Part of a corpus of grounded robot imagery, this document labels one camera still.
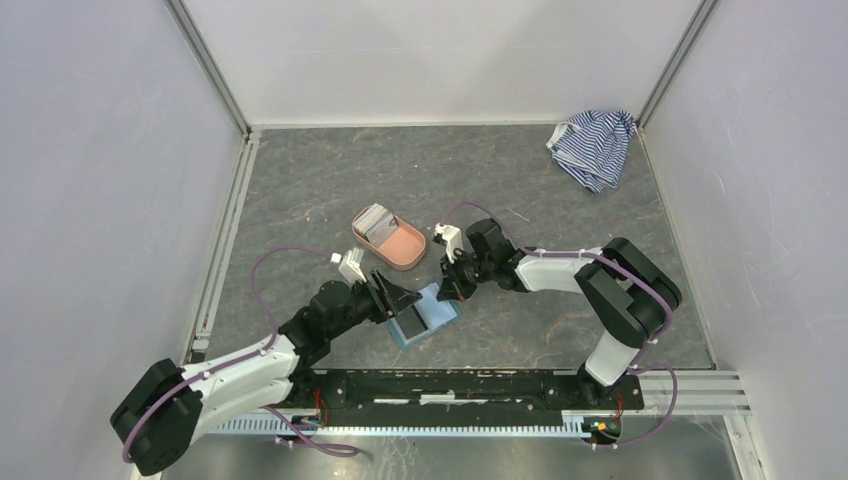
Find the black credit card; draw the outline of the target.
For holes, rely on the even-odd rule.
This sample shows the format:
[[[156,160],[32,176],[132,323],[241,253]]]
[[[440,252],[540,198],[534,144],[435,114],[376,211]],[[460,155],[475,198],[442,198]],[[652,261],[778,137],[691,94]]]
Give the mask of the black credit card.
[[[397,331],[404,341],[410,341],[428,330],[427,324],[415,306],[400,312],[395,317],[395,323]]]

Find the teal card holder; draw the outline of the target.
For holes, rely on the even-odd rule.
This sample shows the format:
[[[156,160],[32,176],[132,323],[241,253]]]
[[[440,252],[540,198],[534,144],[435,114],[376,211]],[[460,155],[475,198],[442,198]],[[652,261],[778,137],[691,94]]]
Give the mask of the teal card holder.
[[[388,321],[388,331],[401,349],[406,349],[415,343],[429,338],[439,329],[447,326],[461,316],[457,301],[437,300],[439,287],[440,284],[438,282],[433,282],[420,289],[418,292],[422,295],[422,299],[413,305],[418,309],[428,326],[426,332],[414,337],[410,341],[404,341],[397,331],[395,318],[391,318]]]

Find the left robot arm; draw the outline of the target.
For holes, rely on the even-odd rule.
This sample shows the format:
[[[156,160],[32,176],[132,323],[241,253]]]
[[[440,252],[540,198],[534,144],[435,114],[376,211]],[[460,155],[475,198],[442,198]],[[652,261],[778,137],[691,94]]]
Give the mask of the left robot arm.
[[[153,363],[110,417],[122,459],[144,476],[175,463],[200,437],[241,414],[285,402],[306,405],[312,367],[334,339],[365,321],[380,324],[422,298],[374,270],[364,281],[324,283],[309,303],[265,339],[184,366]]]

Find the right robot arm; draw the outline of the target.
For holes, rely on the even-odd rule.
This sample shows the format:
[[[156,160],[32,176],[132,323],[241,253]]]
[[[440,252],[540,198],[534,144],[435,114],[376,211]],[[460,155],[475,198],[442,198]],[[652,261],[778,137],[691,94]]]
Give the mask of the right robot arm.
[[[619,380],[683,300],[676,283],[621,237],[578,251],[518,247],[497,220],[488,218],[466,230],[438,224],[434,241],[445,249],[440,300],[465,301],[487,282],[519,293],[560,291],[586,298],[605,329],[579,369],[578,396],[591,408],[617,396]]]

